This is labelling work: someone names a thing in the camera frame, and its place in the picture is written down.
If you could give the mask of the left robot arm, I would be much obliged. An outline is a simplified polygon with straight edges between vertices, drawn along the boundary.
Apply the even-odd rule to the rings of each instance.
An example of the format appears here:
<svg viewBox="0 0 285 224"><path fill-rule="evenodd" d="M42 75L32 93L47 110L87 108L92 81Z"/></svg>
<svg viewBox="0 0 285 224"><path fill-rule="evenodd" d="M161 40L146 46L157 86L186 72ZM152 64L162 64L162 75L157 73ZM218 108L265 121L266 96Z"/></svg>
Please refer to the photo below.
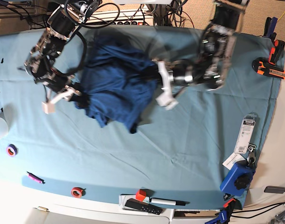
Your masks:
<svg viewBox="0 0 285 224"><path fill-rule="evenodd" d="M158 61L163 92L156 98L166 110L177 104L173 88L205 84L208 90L221 88L231 67L237 28L243 24L247 0L215 0L215 13L201 35L195 62L187 59L167 63Z"/></svg>

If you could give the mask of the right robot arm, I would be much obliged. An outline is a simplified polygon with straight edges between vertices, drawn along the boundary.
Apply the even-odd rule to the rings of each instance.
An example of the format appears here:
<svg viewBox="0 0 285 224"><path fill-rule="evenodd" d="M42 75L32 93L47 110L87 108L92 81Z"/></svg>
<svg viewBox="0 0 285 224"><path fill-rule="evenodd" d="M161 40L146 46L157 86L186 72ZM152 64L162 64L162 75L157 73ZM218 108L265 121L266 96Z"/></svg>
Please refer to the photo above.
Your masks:
<svg viewBox="0 0 285 224"><path fill-rule="evenodd" d="M79 30L99 29L113 24L114 21L110 21L105 25L92 26L88 22L92 14L103 6L100 0L66 0L50 15L48 26L31 49L24 66L34 82L44 87L42 109L46 114L55 112L56 103L62 99L75 102L82 109L89 107L89 97L79 83L73 82L75 74L84 66L87 53L87 42ZM74 36L78 36L83 43L82 56L77 67L63 73L54 64Z"/></svg>

